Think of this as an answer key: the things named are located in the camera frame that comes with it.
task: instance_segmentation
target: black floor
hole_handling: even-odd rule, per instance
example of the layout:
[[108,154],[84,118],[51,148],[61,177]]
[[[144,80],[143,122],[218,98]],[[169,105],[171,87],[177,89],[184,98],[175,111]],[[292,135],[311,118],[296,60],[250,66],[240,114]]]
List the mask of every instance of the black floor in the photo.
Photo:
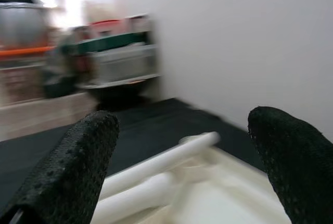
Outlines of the black floor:
[[[217,147],[263,170],[246,132],[176,99],[114,114],[120,121],[121,130],[108,175],[177,145],[182,137],[210,131],[221,136]],[[0,208],[69,127],[0,142]]]

